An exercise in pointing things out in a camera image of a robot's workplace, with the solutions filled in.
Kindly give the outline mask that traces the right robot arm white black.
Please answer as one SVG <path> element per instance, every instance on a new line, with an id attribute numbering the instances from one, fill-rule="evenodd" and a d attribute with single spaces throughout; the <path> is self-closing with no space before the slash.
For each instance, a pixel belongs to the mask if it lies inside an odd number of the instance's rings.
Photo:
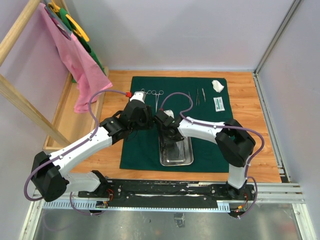
<path id="1" fill-rule="evenodd" d="M 182 116 L 174 118 L 171 110 L 159 111 L 153 121 L 162 149 L 188 145 L 192 138 L 216 144 L 229 165 L 227 196 L 238 200 L 244 195 L 248 181 L 248 164 L 256 145 L 247 128 L 243 128 L 233 118 L 226 122 L 208 122 Z"/>

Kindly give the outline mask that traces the dark green surgical cloth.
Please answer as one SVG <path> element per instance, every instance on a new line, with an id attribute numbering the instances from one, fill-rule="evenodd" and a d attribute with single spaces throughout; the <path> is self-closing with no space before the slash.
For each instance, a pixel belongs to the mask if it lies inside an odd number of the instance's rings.
<path id="1" fill-rule="evenodd" d="M 180 111 L 188 110 L 184 116 L 208 122 L 225 122 L 233 118 L 227 81 L 217 79 L 223 86 L 222 92 L 213 89 L 213 78 L 201 77 L 156 77 L 134 76 L 131 92 L 145 90 L 163 90 L 159 97 L 158 109 L 164 105 L 165 110 L 172 110 L 177 116 Z M 204 89 L 206 102 L 203 99 Z M 197 89 L 199 105 L 196 105 Z M 190 104 L 190 92 L 193 104 Z M 222 97 L 225 111 L 216 112 L 213 98 Z M 155 110 L 155 96 L 149 94 L 145 103 Z M 133 131 L 122 147 L 120 168 L 129 170 L 191 172 L 191 173 L 227 173 L 229 164 L 224 160 L 218 146 L 212 142 L 192 138 L 193 163 L 183 166 L 163 166 L 160 163 L 159 137 L 156 127 L 150 130 Z"/>

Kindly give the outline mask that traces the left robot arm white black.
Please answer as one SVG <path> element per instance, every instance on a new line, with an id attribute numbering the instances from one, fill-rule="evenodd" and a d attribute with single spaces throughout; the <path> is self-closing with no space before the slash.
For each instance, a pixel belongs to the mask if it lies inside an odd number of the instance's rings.
<path id="1" fill-rule="evenodd" d="M 106 118 L 97 129 L 71 145 L 51 154 L 37 153 L 30 179 L 46 202 L 78 191 L 87 191 L 101 198 L 107 193 L 107 181 L 99 171 L 71 173 L 71 170 L 96 152 L 126 139 L 132 132 L 152 127 L 151 106 L 141 100 L 130 100 L 124 110 Z"/>

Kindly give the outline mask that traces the steel instrument tray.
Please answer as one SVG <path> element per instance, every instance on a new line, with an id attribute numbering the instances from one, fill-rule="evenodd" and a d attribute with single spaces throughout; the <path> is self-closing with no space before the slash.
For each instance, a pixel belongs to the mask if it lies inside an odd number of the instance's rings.
<path id="1" fill-rule="evenodd" d="M 159 161 L 165 167 L 191 165 L 194 161 L 191 138 L 185 137 L 180 141 L 159 138 Z"/>

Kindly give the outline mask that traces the steel forceps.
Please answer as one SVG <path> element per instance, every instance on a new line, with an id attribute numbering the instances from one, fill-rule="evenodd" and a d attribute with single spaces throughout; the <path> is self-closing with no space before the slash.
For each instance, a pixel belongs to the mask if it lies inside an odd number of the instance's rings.
<path id="1" fill-rule="evenodd" d="M 153 93 L 152 90 L 145 90 L 144 88 L 142 88 L 140 91 L 143 93 L 144 96 L 151 95 Z"/>
<path id="2" fill-rule="evenodd" d="M 154 97 L 155 97 L 155 112 L 157 112 L 158 104 L 159 104 L 159 98 L 160 98 L 160 96 L 162 96 L 164 94 L 164 91 L 163 90 L 159 90 L 159 91 L 152 90 L 151 94 L 154 95 Z"/>

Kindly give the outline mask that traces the blue suture packet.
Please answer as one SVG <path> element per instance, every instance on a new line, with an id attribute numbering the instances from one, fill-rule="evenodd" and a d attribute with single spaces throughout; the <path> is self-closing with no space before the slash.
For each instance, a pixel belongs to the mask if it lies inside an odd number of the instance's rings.
<path id="1" fill-rule="evenodd" d="M 225 111 L 224 102 L 222 97 L 214 97 L 213 98 L 214 107 L 216 112 Z"/>

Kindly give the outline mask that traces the white gauze roll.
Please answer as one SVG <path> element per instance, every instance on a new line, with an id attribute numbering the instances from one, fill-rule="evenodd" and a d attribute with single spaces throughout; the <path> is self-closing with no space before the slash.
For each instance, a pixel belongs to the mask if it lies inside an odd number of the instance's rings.
<path id="1" fill-rule="evenodd" d="M 218 80 L 213 80 L 211 83 L 212 83 L 212 88 L 217 93 L 221 93 L 223 91 L 223 89 L 225 88 Z"/>

